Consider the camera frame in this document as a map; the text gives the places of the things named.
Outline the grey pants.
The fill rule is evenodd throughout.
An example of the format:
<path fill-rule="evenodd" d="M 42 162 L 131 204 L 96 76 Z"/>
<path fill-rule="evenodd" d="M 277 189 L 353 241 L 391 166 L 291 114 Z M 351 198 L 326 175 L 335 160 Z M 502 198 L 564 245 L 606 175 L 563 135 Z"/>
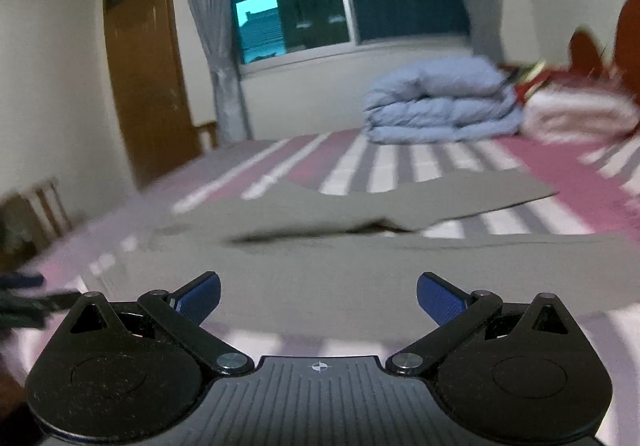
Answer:
<path fill-rule="evenodd" d="M 617 235 L 429 239 L 422 233 L 448 215 L 551 194 L 550 186 L 516 170 L 456 172 L 346 196 L 280 183 L 257 199 L 203 203 L 180 214 L 85 280 L 110 300 L 130 301 L 213 271 L 222 287 L 214 325 L 354 341 L 396 342 L 431 330 L 416 302 L 425 272 L 510 302 L 549 291 L 575 315 L 636 301 L 639 255 Z"/>

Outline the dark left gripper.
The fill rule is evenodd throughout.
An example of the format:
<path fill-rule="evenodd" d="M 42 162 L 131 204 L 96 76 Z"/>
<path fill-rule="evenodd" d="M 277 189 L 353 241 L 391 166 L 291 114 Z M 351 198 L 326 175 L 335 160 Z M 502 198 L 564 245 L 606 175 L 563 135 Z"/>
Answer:
<path fill-rule="evenodd" d="M 78 290 L 63 290 L 43 296 L 24 296 L 23 290 L 38 289 L 46 280 L 39 274 L 2 273 L 0 325 L 2 330 L 43 329 L 54 313 L 68 311 L 81 297 Z"/>

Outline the wooden chair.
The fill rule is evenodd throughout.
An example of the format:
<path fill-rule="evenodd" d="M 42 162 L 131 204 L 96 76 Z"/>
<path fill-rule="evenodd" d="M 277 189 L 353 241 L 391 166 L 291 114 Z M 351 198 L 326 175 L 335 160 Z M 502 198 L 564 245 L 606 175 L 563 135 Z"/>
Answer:
<path fill-rule="evenodd" d="M 1 229 L 11 245 L 33 244 L 41 251 L 73 229 L 58 179 L 47 177 L 21 191 L 1 195 Z"/>

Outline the folded white pink blanket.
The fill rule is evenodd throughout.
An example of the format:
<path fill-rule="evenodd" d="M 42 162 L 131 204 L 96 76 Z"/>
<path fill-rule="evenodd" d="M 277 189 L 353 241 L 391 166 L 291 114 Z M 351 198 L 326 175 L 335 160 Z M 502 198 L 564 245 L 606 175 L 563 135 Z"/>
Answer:
<path fill-rule="evenodd" d="M 622 93 L 573 88 L 537 90 L 523 107 L 520 132 L 548 144 L 620 140 L 639 125 L 639 107 Z"/>

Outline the folded light blue duvet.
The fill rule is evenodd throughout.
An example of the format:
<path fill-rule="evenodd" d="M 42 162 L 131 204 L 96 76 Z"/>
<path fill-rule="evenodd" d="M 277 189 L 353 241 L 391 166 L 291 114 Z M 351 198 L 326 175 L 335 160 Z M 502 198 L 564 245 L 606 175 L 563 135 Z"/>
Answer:
<path fill-rule="evenodd" d="M 363 133 L 378 144 L 427 144 L 513 135 L 523 120 L 514 85 L 484 56 L 416 62 L 375 81 Z"/>

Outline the red gold pillow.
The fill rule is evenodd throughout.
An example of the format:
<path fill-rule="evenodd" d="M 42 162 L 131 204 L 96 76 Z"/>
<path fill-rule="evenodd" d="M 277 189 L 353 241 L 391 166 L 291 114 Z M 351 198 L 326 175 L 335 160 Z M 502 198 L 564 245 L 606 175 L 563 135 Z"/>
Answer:
<path fill-rule="evenodd" d="M 544 60 L 533 64 L 502 63 L 498 68 L 506 73 L 506 78 L 513 84 L 516 98 L 522 105 L 549 80 L 549 68 Z"/>

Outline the red wooden headboard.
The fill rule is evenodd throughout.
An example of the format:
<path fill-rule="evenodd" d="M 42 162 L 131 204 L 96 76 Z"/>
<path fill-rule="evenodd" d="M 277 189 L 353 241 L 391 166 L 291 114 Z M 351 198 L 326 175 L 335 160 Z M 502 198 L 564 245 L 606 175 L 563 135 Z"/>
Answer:
<path fill-rule="evenodd" d="M 639 104 L 639 0 L 626 0 L 618 16 L 612 60 L 607 63 L 587 27 L 578 27 L 568 43 L 570 72 L 603 79 Z"/>

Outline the brown wooden door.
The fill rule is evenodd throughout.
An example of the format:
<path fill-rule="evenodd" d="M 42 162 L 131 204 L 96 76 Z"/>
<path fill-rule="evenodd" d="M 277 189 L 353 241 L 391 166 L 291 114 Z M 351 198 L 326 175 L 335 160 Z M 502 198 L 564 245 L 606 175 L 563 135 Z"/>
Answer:
<path fill-rule="evenodd" d="M 114 105 L 137 188 L 201 155 L 172 0 L 103 0 Z"/>

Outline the grey left curtain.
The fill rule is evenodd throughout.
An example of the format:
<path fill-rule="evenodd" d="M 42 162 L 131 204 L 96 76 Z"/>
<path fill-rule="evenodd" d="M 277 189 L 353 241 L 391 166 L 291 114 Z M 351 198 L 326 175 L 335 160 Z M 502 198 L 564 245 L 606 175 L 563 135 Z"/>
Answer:
<path fill-rule="evenodd" d="M 200 36 L 221 142 L 234 144 L 253 137 L 235 56 L 231 0 L 188 0 Z"/>

